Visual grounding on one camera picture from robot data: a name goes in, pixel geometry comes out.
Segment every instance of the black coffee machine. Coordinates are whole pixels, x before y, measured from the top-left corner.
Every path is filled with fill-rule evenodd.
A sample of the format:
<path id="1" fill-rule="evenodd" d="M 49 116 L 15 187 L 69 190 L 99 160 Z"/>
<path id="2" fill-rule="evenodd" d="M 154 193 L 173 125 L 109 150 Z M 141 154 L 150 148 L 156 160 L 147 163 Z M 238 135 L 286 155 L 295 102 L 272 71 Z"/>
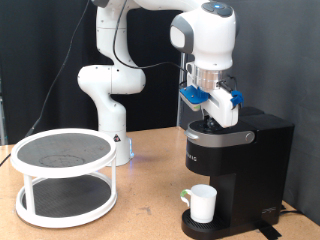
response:
<path id="1" fill-rule="evenodd" d="M 183 213 L 185 234 L 219 239 L 278 223 L 293 131 L 293 124 L 255 108 L 243 108 L 232 128 L 189 124 L 186 166 L 210 176 L 218 194 L 212 222 L 194 222 L 190 209 Z"/>

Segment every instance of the mug handle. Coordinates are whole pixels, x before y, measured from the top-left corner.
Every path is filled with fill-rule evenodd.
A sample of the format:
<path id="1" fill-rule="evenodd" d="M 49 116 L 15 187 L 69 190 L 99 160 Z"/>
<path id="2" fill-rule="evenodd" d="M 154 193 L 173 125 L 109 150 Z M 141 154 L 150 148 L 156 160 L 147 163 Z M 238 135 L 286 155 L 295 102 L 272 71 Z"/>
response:
<path id="1" fill-rule="evenodd" d="M 180 197 L 181 197 L 181 200 L 182 200 L 183 202 L 185 202 L 185 203 L 188 205 L 188 207 L 190 207 L 189 200 L 184 197 L 186 194 L 189 194 L 189 195 L 191 196 L 191 190 L 189 190 L 189 189 L 183 190 L 183 191 L 180 193 Z"/>

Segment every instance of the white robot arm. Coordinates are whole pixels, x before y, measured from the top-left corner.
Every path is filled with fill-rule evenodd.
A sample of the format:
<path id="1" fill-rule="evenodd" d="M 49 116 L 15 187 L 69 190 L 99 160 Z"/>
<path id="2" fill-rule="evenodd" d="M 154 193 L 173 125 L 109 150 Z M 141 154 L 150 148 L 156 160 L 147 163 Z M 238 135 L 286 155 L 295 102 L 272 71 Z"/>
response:
<path id="1" fill-rule="evenodd" d="M 222 127 L 237 123 L 238 107 L 230 101 L 229 92 L 220 88 L 224 70 L 232 66 L 232 50 L 235 42 L 236 20 L 234 11 L 219 15 L 210 6 L 216 2 L 206 0 L 92 0 L 98 6 L 97 48 L 111 58 L 113 66 L 87 66 L 80 70 L 78 83 L 95 102 L 98 110 L 99 131 L 113 137 L 117 144 L 117 165 L 127 163 L 133 157 L 130 139 L 126 136 L 126 110 L 115 102 L 110 94 L 134 94 L 143 90 L 146 79 L 141 69 L 132 61 L 127 47 L 127 13 L 131 9 L 181 10 L 171 26 L 172 44 L 180 51 L 193 54 L 195 62 L 188 64 L 188 89 L 181 96 L 193 110 L 204 109 Z M 113 40 L 120 18 L 115 52 Z"/>

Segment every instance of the two-tier stand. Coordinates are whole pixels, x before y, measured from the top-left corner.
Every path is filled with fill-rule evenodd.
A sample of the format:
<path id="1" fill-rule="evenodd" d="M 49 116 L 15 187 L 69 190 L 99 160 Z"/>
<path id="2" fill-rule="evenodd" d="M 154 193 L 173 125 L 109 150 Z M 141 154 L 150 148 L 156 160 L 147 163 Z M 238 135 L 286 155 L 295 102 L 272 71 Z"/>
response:
<path id="1" fill-rule="evenodd" d="M 14 146 L 11 164 L 24 174 L 17 213 L 33 225 L 82 225 L 106 214 L 117 201 L 116 144 L 104 133 L 84 129 L 38 133 Z M 108 164 L 112 181 L 97 172 Z"/>

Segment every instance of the cable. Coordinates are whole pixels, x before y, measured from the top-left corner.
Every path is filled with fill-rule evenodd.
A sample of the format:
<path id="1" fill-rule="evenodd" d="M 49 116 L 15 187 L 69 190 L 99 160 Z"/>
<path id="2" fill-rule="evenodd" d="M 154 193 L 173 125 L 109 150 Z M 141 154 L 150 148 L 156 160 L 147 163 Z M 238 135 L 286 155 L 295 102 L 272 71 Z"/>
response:
<path id="1" fill-rule="evenodd" d="M 163 63 L 158 63 L 158 64 L 146 66 L 146 67 L 135 67 L 135 66 L 130 66 L 130 65 L 122 62 L 122 61 L 118 58 L 118 56 L 117 56 L 117 54 L 116 54 L 116 39 L 117 39 L 117 33 L 118 33 L 118 29 L 119 29 L 120 19 L 121 19 L 123 10 L 124 10 L 124 8 L 125 8 L 125 6 L 126 6 L 126 4 L 127 4 L 127 1 L 128 1 L 128 0 L 125 0 L 124 4 L 123 4 L 123 6 L 122 6 L 122 9 L 121 9 L 121 12 L 120 12 L 118 21 L 117 21 L 116 32 L 115 32 L 114 38 L 113 38 L 113 54 L 114 54 L 114 56 L 116 57 L 116 59 L 117 59 L 121 64 L 123 64 L 124 66 L 129 67 L 129 68 L 133 68 L 133 69 L 146 69 L 146 68 L 157 67 L 157 66 L 164 65 L 164 64 L 171 64 L 171 65 L 179 68 L 181 71 L 187 72 L 187 70 L 183 69 L 183 68 L 180 67 L 178 64 L 175 64 L 175 63 L 173 63 L 173 62 L 163 62 Z"/>
<path id="2" fill-rule="evenodd" d="M 304 215 L 301 211 L 294 210 L 294 211 L 282 211 L 282 212 L 280 212 L 280 216 L 282 216 L 282 215 L 284 215 L 284 214 L 287 214 L 287 213 L 297 213 L 297 214 L 302 214 L 302 215 Z"/>
<path id="3" fill-rule="evenodd" d="M 89 6 L 89 2 L 90 2 L 90 0 L 88 0 L 88 2 L 87 2 L 87 4 L 86 4 L 86 7 L 85 7 L 85 9 L 83 10 L 83 13 L 82 13 L 82 15 L 81 15 L 81 18 L 80 18 L 80 20 L 79 20 L 79 22 L 78 22 L 75 30 L 73 31 L 73 34 L 72 34 L 72 37 L 71 37 L 71 40 L 70 40 L 70 45 L 69 45 L 69 49 L 68 49 L 67 55 L 66 55 L 66 57 L 65 57 L 65 59 L 64 59 L 64 61 L 63 61 L 63 64 L 62 64 L 61 67 L 60 67 L 60 70 L 59 70 L 57 76 L 55 77 L 55 79 L 53 80 L 53 82 L 52 82 L 52 84 L 51 84 L 51 86 L 50 86 L 50 89 L 49 89 L 49 91 L 48 91 L 48 93 L 47 93 L 46 99 L 44 100 L 44 103 L 43 103 L 43 105 L 42 105 L 42 109 L 41 109 L 41 112 L 40 112 L 40 116 L 39 116 L 38 120 L 37 120 L 37 121 L 33 124 L 33 126 L 30 128 L 30 130 L 28 131 L 28 133 L 25 135 L 24 138 L 29 137 L 29 136 L 33 133 L 34 129 L 37 127 L 37 125 L 39 124 L 39 122 L 40 122 L 41 119 L 42 119 L 42 115 L 43 115 L 44 109 L 45 109 L 45 107 L 46 107 L 46 105 L 47 105 L 47 102 L 48 102 L 49 96 L 50 96 L 50 94 L 51 94 L 51 91 L 52 91 L 55 83 L 57 82 L 57 80 L 58 80 L 58 78 L 59 78 L 62 70 L 64 69 L 64 67 L 65 67 L 65 65 L 66 65 L 66 63 L 67 63 L 67 61 L 68 61 L 68 59 L 69 59 L 70 51 L 71 51 L 71 47 L 72 47 L 72 44 L 73 44 L 74 36 L 76 35 L 76 32 L 77 32 L 77 30 L 78 30 L 78 28 L 79 28 L 79 26 L 80 26 L 80 23 L 82 22 L 82 19 L 83 19 L 85 13 L 87 12 L 87 9 L 88 9 L 88 6 Z M 1 162 L 0 167 L 7 161 L 7 159 L 8 159 L 10 156 L 11 156 L 11 153 Z"/>
<path id="4" fill-rule="evenodd" d="M 229 77 L 231 80 L 233 80 L 233 81 L 234 81 L 234 90 L 236 90 L 236 91 L 237 91 L 237 88 L 238 88 L 238 81 L 237 81 L 236 77 L 233 77 L 233 76 L 230 76 L 230 75 L 228 75 L 228 77 Z"/>
<path id="5" fill-rule="evenodd" d="M 9 157 L 11 157 L 11 153 L 0 163 L 0 167 L 7 161 Z"/>

